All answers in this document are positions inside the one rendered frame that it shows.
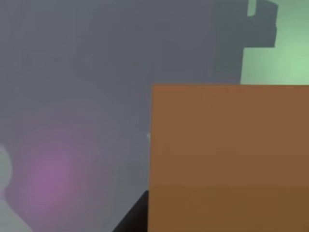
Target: brown rectangle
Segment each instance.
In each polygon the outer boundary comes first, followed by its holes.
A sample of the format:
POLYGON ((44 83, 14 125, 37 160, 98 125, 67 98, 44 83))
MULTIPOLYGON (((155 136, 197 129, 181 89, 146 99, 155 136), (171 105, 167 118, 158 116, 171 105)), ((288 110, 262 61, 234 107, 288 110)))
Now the brown rectangle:
POLYGON ((155 86, 149 231, 308 231, 308 101, 309 86, 155 86))

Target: black object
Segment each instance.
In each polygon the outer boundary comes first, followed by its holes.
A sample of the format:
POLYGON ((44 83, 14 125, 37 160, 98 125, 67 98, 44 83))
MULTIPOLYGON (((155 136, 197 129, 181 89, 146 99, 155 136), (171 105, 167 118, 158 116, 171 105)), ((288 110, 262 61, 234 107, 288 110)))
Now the black object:
POLYGON ((278 5, 257 0, 256 13, 248 16, 248 0, 213 0, 217 51, 214 72, 229 73, 240 83, 246 47, 275 47, 278 5))
POLYGON ((148 191, 145 191, 113 232, 147 232, 148 191))

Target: green screen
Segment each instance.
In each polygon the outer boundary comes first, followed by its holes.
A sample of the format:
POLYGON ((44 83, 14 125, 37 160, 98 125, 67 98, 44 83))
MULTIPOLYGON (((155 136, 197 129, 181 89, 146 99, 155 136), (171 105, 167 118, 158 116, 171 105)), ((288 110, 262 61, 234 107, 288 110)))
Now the green screen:
MULTIPOLYGON (((253 15, 256 0, 249 0, 253 15)), ((271 0, 279 5, 275 48, 246 48, 241 83, 309 84, 309 0, 271 0)))

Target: dark triangle shape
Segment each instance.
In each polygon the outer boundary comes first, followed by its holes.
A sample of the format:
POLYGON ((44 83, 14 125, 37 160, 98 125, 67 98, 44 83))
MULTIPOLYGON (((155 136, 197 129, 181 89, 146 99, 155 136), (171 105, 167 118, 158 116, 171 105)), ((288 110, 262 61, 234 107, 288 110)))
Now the dark triangle shape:
POLYGON ((148 191, 145 191, 113 232, 147 232, 147 226, 148 191))

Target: brown box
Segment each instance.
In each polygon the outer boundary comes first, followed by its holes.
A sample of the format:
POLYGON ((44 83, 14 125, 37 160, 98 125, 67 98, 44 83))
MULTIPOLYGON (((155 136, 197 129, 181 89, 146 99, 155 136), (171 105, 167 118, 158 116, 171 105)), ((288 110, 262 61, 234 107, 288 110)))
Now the brown box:
POLYGON ((309 86, 155 86, 148 225, 309 232, 309 86))

